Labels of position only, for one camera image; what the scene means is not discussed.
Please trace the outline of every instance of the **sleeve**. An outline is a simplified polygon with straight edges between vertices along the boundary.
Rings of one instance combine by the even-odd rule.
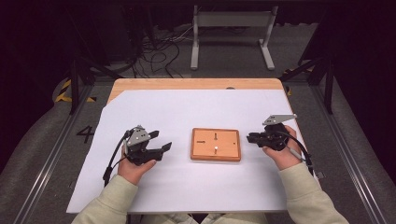
[[[309,174],[304,163],[280,171],[287,207],[295,223],[348,223],[332,204],[330,197]]]
[[[72,223],[125,223],[137,186],[115,175],[99,197],[93,199]]]

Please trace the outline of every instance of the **small wooden block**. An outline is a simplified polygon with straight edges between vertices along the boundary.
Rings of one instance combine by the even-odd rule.
[[[241,161],[238,130],[192,129],[191,159],[196,161]]]

